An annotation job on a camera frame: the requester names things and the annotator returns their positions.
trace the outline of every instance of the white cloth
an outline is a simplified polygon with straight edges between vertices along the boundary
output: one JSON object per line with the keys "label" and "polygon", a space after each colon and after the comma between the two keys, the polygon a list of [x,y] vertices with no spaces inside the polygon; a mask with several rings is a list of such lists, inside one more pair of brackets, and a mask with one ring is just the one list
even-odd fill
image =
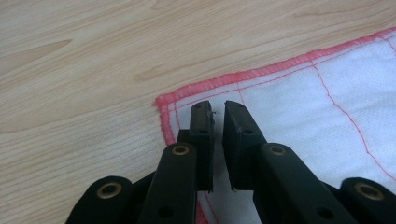
{"label": "white cloth", "polygon": [[203,100],[216,112],[214,192],[198,194],[209,223],[260,223],[252,192],[231,190],[226,100],[244,104],[267,141],[291,147],[320,180],[339,188],[360,176],[396,193],[396,28],[158,97],[167,144]]}

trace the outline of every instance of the wooden table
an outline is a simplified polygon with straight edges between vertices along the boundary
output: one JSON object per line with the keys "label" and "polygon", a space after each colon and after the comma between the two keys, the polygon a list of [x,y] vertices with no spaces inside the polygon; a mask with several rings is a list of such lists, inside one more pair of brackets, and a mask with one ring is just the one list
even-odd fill
{"label": "wooden table", "polygon": [[165,146],[156,96],[396,25],[388,1],[1,1],[0,223],[63,223]]}

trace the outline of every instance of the red stitching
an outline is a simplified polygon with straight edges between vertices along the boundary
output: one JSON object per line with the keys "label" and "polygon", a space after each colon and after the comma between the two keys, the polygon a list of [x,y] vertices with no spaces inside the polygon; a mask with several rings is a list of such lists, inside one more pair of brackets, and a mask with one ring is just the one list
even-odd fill
{"label": "red stitching", "polygon": [[[332,59],[335,59],[335,58],[338,58],[338,57],[340,57],[340,56],[346,55],[346,54],[348,54],[349,52],[354,51],[354,50],[356,50],[356,49],[359,49],[359,48],[361,48],[361,47],[363,47],[363,46],[366,46],[366,45],[368,45],[368,44],[363,44],[363,45],[357,46],[356,48],[353,48],[353,49],[350,49],[350,50],[346,50],[345,52],[342,52],[342,53],[340,53],[340,54],[338,54],[338,55],[335,55],[334,57],[325,59],[325,60],[323,60],[323,61],[321,61],[321,62],[318,62],[318,63],[315,63],[315,64],[326,63],[327,61],[330,61],[330,60],[332,60]],[[244,89],[247,89],[247,88],[250,88],[250,87],[260,86],[260,85],[262,85],[262,84],[269,83],[269,82],[272,82],[272,81],[281,79],[282,77],[286,77],[286,76],[292,75],[292,74],[295,73],[295,72],[302,71],[302,70],[304,70],[305,68],[309,68],[309,67],[311,67],[311,65],[308,65],[308,66],[306,66],[306,67],[299,68],[299,69],[297,69],[297,70],[295,70],[295,71],[289,72],[289,73],[287,73],[287,74],[285,74],[285,75],[282,75],[282,76],[280,76],[280,77],[276,77],[276,78],[274,78],[274,79],[270,79],[270,80],[263,81],[263,82],[258,82],[258,83],[255,83],[255,84],[252,84],[252,85],[243,87],[243,88],[239,88],[239,87],[238,87],[238,88],[239,88],[239,90],[244,90]],[[191,102],[186,103],[186,104],[184,104],[184,105],[179,105],[178,107],[175,107],[175,109],[179,109],[179,108],[181,108],[181,107],[183,107],[183,106],[186,106],[186,105],[191,105],[191,104],[193,104],[193,103],[195,103],[195,102],[203,101],[204,99],[207,99],[207,98],[209,98],[209,97],[214,97],[214,96],[222,95],[223,93],[228,93],[228,92],[231,92],[231,91],[239,91],[239,90],[236,89],[236,90],[218,92],[218,93],[216,93],[216,94],[208,95],[208,96],[203,97],[203,98],[201,98],[201,99],[191,101]]]}
{"label": "red stitching", "polygon": [[236,86],[238,87],[238,92],[239,92],[239,96],[241,97],[242,105],[244,105],[245,102],[244,102],[244,98],[242,97],[241,89],[239,88],[239,82],[236,83]]}
{"label": "red stitching", "polygon": [[197,218],[195,220],[195,224],[208,224],[207,218],[205,216],[204,211],[202,210],[201,204],[197,201],[197,209],[196,209]]}
{"label": "red stitching", "polygon": [[214,212],[214,210],[213,210],[213,208],[212,208],[212,204],[210,204],[209,199],[207,198],[206,192],[204,192],[204,195],[205,195],[205,198],[206,198],[206,200],[207,200],[207,203],[209,204],[210,211],[212,211],[213,217],[214,217],[215,220],[216,220],[216,223],[219,223],[218,217],[216,217],[216,214],[215,214],[215,212]]}
{"label": "red stitching", "polygon": [[390,45],[390,47],[393,49],[393,51],[395,51],[395,55],[396,55],[396,48],[393,47],[393,45],[390,43],[389,39],[392,38],[393,36],[390,36],[388,38],[384,38],[382,36],[380,36],[380,38],[382,38],[383,40],[385,40],[386,42],[388,42],[388,44]]}
{"label": "red stitching", "polygon": [[180,122],[178,121],[177,110],[176,109],[175,109],[175,117],[176,117],[177,127],[180,129]]}
{"label": "red stitching", "polygon": [[327,88],[327,86],[324,83],[324,80],[319,72],[319,70],[317,69],[317,67],[312,63],[312,66],[315,68],[315,70],[317,70],[317,74],[318,77],[320,78],[321,84],[324,87],[324,89],[326,89],[327,95],[329,96],[329,98],[332,100],[332,104],[337,106],[344,114],[346,114],[349,117],[349,120],[352,122],[353,126],[355,126],[356,130],[359,133],[359,136],[361,137],[361,141],[364,144],[364,148],[366,150],[366,153],[369,154],[369,156],[375,161],[375,164],[385,173],[385,175],[387,175],[388,177],[390,177],[393,180],[396,180],[396,178],[394,176],[392,176],[387,170],[385,170],[385,168],[379,163],[379,161],[376,159],[376,157],[370,152],[369,148],[367,147],[367,143],[366,140],[363,137],[363,134],[361,133],[361,129],[358,127],[358,125],[356,124],[356,122],[353,120],[353,118],[350,116],[349,113],[347,113],[345,111],[345,109],[343,107],[341,107],[340,105],[338,105],[334,99],[332,98],[332,96],[330,95],[330,91]]}
{"label": "red stitching", "polygon": [[298,65],[298,64],[308,63],[308,62],[311,62],[317,58],[320,58],[323,56],[328,56],[328,55],[337,53],[341,50],[351,48],[353,46],[357,46],[357,45],[361,45],[361,44],[365,44],[365,43],[374,41],[376,38],[381,37],[382,35],[387,35],[393,31],[396,31],[396,27],[389,28],[388,30],[381,31],[381,32],[378,32],[373,35],[364,36],[364,37],[358,38],[356,40],[348,41],[344,44],[334,46],[331,48],[310,51],[306,54],[288,59],[283,62],[274,63],[274,64],[270,64],[270,65],[255,69],[256,73],[253,73],[253,74],[250,71],[244,71],[244,72],[239,72],[239,73],[226,74],[226,75],[223,75],[220,77],[214,77],[209,80],[193,83],[188,86],[181,87],[176,91],[158,96],[155,99],[155,103],[157,105],[171,104],[179,99],[183,99],[188,96],[192,96],[192,95],[204,92],[204,91],[210,91],[210,90],[213,90],[220,86],[234,84],[234,83],[240,81],[240,79],[238,77],[241,77],[242,80],[249,80],[249,79],[253,79],[255,77],[263,77],[266,75],[270,75],[270,74],[273,74],[274,72],[286,70],[286,69],[289,69],[289,68],[291,68],[295,65]]}

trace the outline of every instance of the brass grommet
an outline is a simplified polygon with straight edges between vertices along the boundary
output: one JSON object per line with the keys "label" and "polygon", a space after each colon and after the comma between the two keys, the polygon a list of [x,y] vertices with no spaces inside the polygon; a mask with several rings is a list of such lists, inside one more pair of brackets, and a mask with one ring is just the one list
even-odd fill
{"label": "brass grommet", "polygon": [[100,187],[96,194],[101,199],[109,199],[117,196],[122,190],[122,185],[117,182],[110,182]]}
{"label": "brass grommet", "polygon": [[277,156],[283,156],[286,154],[286,150],[283,147],[273,146],[270,147],[270,151]]}
{"label": "brass grommet", "polygon": [[176,146],[172,148],[172,153],[178,156],[186,155],[189,151],[189,148],[184,146]]}
{"label": "brass grommet", "polygon": [[374,201],[381,201],[384,200],[384,194],[379,190],[376,189],[375,187],[364,184],[364,183],[357,183],[355,185],[355,190],[362,196],[374,200]]}

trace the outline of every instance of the black plastic part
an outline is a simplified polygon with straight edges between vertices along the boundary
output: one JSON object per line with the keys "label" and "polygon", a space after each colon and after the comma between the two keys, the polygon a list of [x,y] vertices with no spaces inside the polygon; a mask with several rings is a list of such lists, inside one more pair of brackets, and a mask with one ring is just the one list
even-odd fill
{"label": "black plastic part", "polygon": [[340,189],[337,189],[329,184],[326,184],[325,182],[322,182],[322,184],[324,185],[324,187],[326,187],[326,189],[329,190],[329,192],[332,194],[332,196],[334,196],[335,199],[340,201],[341,198]]}
{"label": "black plastic part", "polygon": [[130,198],[130,203],[126,209],[126,215],[128,216],[128,222],[126,223],[132,224],[137,222],[154,175],[155,172],[145,176],[144,178],[133,184],[132,196]]}
{"label": "black plastic part", "polygon": [[[114,186],[120,187],[120,192],[111,198],[100,198],[98,191],[102,195],[110,195],[116,192]],[[94,182],[84,195],[79,199],[73,208],[66,224],[107,224],[107,223],[127,223],[130,220],[125,211],[130,208],[130,198],[133,192],[131,181],[119,176],[108,176]]]}
{"label": "black plastic part", "polygon": [[198,190],[213,190],[214,125],[209,101],[191,107],[189,143],[197,149]]}
{"label": "black plastic part", "polygon": [[163,151],[138,223],[195,222],[196,161],[196,149],[187,143]]}
{"label": "black plastic part", "polygon": [[222,144],[232,189],[253,189],[252,158],[266,143],[244,105],[225,103]]}
{"label": "black plastic part", "polygon": [[189,135],[190,135],[190,130],[188,129],[180,129],[178,130],[178,135],[177,135],[177,142],[179,143],[189,143]]}
{"label": "black plastic part", "polygon": [[357,223],[289,147],[264,144],[254,161],[263,223]]}
{"label": "black plastic part", "polygon": [[341,202],[359,223],[396,223],[396,196],[383,186],[364,178],[343,181]]}

